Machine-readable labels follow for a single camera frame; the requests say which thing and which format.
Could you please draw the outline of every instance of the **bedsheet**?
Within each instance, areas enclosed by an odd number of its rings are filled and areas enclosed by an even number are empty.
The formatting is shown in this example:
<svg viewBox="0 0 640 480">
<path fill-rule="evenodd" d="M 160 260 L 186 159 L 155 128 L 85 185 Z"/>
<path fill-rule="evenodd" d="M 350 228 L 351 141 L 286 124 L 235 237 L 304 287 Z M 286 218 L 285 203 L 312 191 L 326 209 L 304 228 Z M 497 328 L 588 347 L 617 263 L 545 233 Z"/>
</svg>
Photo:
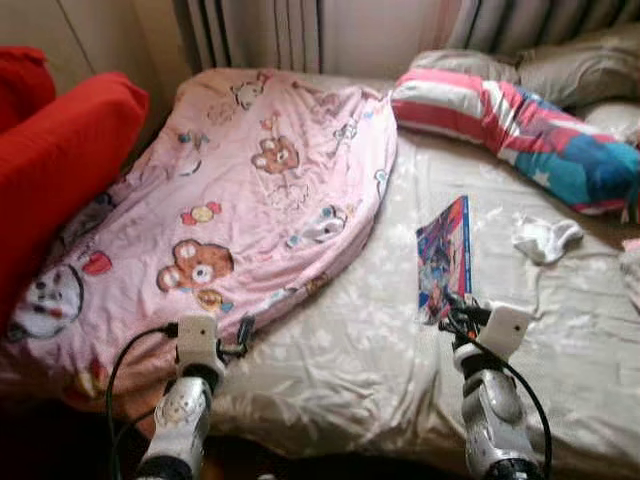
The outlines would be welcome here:
<svg viewBox="0 0 640 480">
<path fill-rule="evenodd" d="M 249 437 L 294 457 L 361 451 L 464 473 L 463 379 L 451 336 L 418 319 L 415 230 L 467 194 L 474 294 L 535 316 L 512 364 L 549 416 L 555 478 L 638 478 L 640 319 L 617 256 L 620 241 L 640 232 L 571 212 L 503 163 L 472 145 L 401 130 L 363 253 L 230 365 L 211 433 Z M 524 214 L 572 218 L 585 237 L 556 265 L 535 266 L 510 242 Z M 542 452 L 542 428 L 519 392 Z"/>
<path fill-rule="evenodd" d="M 359 254 L 395 147 L 375 90 L 255 70 L 185 82 L 153 145 L 67 225 L 19 301 L 0 393 L 101 408 L 136 333 L 207 314 L 230 340 L 243 318 L 278 318 Z M 118 372 L 119 403 L 173 375 L 175 342 L 145 340 Z"/>
</svg>

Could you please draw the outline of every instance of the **floor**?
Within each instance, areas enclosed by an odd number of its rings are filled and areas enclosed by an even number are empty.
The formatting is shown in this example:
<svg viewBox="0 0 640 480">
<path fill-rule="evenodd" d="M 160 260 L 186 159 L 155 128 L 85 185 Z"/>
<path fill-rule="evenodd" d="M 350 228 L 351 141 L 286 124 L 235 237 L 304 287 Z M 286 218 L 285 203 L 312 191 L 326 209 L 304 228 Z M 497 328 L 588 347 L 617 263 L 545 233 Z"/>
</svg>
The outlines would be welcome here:
<svg viewBox="0 0 640 480">
<path fill-rule="evenodd" d="M 2 478 L 109 479 L 109 439 L 103 415 L 79 413 L 47 402 L 20 413 L 2 413 L 0 425 Z M 146 440 L 137 432 L 124 439 L 121 465 L 125 480 L 132 478 L 145 449 Z M 207 439 L 205 452 L 202 480 L 256 480 L 265 474 L 278 480 L 460 480 L 417 463 L 359 455 L 292 461 L 255 443 L 230 437 Z"/>
</svg>

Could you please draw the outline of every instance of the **wire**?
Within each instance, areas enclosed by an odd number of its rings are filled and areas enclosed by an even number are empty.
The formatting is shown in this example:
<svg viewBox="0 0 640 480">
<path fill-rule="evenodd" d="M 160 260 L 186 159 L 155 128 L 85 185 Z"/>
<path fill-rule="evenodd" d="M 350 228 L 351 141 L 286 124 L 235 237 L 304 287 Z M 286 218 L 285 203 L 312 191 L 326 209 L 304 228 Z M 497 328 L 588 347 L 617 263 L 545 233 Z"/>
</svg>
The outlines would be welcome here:
<svg viewBox="0 0 640 480">
<path fill-rule="evenodd" d="M 153 415 L 153 412 L 155 412 L 155 407 L 152 408 L 151 410 L 143 413 L 142 415 L 134 418 L 133 420 L 131 420 L 131 422 L 127 423 L 124 427 L 122 427 L 120 429 L 120 431 L 118 432 L 118 435 L 116 435 L 116 438 L 115 438 L 113 444 L 111 445 L 111 453 L 109 454 L 109 471 L 111 472 L 111 478 L 113 480 L 119 480 L 120 479 L 120 466 L 118 465 L 119 464 L 119 461 L 118 461 L 118 446 L 120 445 L 120 441 L 122 440 L 122 437 L 124 437 L 124 435 L 132 427 L 135 427 L 142 420 L 144 420 L 145 418 L 150 417 L 151 415 Z"/>
<path fill-rule="evenodd" d="M 178 324 L 176 322 L 171 322 L 162 327 L 150 328 L 149 330 L 145 330 L 144 332 L 140 332 L 139 334 L 137 334 L 135 337 L 129 340 L 129 343 L 127 343 L 125 347 L 120 351 L 120 354 L 118 355 L 118 358 L 116 359 L 116 362 L 113 365 L 113 370 L 111 370 L 111 375 L 109 376 L 109 383 L 107 385 L 107 392 L 105 394 L 105 408 L 107 411 L 107 423 L 109 424 L 109 437 L 111 438 L 112 447 L 115 445 L 115 442 L 116 442 L 115 427 L 113 425 L 113 384 L 116 381 L 116 375 L 118 374 L 118 369 L 120 368 L 120 365 L 122 364 L 122 361 L 124 360 L 125 355 L 131 349 L 131 347 L 133 347 L 133 345 L 141 338 L 146 337 L 147 335 L 151 335 L 153 333 L 164 333 L 169 338 L 175 338 L 178 336 Z M 118 452 L 116 451 L 115 458 L 114 458 L 115 468 L 113 470 L 115 472 L 119 472 L 120 470 L 118 463 L 119 463 Z"/>
<path fill-rule="evenodd" d="M 546 480 L 550 480 L 550 478 L 551 478 L 551 459 L 552 459 L 552 456 L 553 456 L 553 446 L 551 444 L 551 428 L 549 427 L 549 420 L 547 419 L 547 415 L 544 413 L 544 408 L 542 408 L 542 404 L 540 403 L 540 400 L 538 400 L 538 397 L 536 396 L 535 392 L 533 391 L 533 388 L 531 388 L 531 385 L 529 385 L 529 382 L 527 382 L 525 380 L 525 378 L 520 374 L 520 372 L 518 372 L 515 368 L 513 368 L 511 365 L 509 365 L 509 362 L 503 360 L 502 358 L 500 358 L 500 356 L 498 356 L 496 353 L 494 353 L 491 349 L 485 347 L 480 342 L 474 340 L 469 335 L 467 335 L 465 333 L 465 331 L 460 327 L 460 325 L 458 325 L 458 321 L 455 320 L 453 317 L 454 317 L 454 315 L 449 315 L 449 321 L 450 321 L 451 325 L 453 325 L 453 328 L 455 328 L 455 330 L 458 333 L 458 335 L 461 335 L 461 336 L 465 337 L 469 342 L 471 342 L 480 351 L 482 351 L 483 353 L 486 353 L 487 355 L 490 355 L 491 357 L 496 359 L 500 363 L 500 365 L 502 367 L 506 368 L 509 371 L 509 373 L 511 373 L 515 378 L 518 379 L 520 384 L 524 387 L 524 389 L 529 394 L 529 397 L 531 397 L 531 400 L 533 401 L 533 405 L 536 407 L 536 410 L 538 411 L 538 416 L 540 417 L 540 422 L 542 423 L 542 430 L 544 431 L 544 465 L 543 465 L 543 474 L 544 474 L 544 478 Z"/>
</svg>

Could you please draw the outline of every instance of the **magazine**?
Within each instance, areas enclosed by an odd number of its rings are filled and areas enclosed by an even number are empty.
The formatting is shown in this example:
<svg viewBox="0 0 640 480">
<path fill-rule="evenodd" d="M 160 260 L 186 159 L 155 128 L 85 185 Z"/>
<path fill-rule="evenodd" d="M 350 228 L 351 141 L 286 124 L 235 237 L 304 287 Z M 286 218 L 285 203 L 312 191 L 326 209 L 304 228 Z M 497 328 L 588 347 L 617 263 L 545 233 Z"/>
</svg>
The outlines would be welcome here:
<svg viewBox="0 0 640 480">
<path fill-rule="evenodd" d="M 471 295 L 468 197 L 458 197 L 416 236 L 420 318 L 433 325 L 449 311 L 446 293 Z"/>
</svg>

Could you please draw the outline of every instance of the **teddy bear print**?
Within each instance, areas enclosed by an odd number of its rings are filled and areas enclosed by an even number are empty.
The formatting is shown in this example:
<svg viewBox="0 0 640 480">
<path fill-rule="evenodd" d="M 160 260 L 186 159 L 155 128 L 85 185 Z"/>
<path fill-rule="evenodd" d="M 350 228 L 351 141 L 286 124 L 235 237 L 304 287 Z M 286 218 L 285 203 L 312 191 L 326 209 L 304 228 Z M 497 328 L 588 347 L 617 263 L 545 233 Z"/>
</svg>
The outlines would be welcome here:
<svg viewBox="0 0 640 480">
<path fill-rule="evenodd" d="M 84 302 L 84 287 L 71 265 L 62 264 L 36 278 L 9 321 L 7 338 L 51 338 L 73 322 Z"/>
<path fill-rule="evenodd" d="M 300 157 L 293 142 L 280 135 L 280 112 L 260 121 L 263 130 L 269 132 L 269 138 L 260 141 L 260 153 L 251 157 L 251 163 L 258 170 L 267 173 L 282 173 L 300 164 Z"/>
<path fill-rule="evenodd" d="M 260 141 L 260 153 L 251 157 L 251 163 L 267 173 L 282 173 L 300 165 L 300 158 L 293 142 L 284 135 Z"/>
<path fill-rule="evenodd" d="M 233 272 L 231 253 L 214 243 L 183 240 L 173 247 L 173 258 L 173 265 L 158 272 L 156 283 L 163 292 L 203 287 Z"/>
</svg>

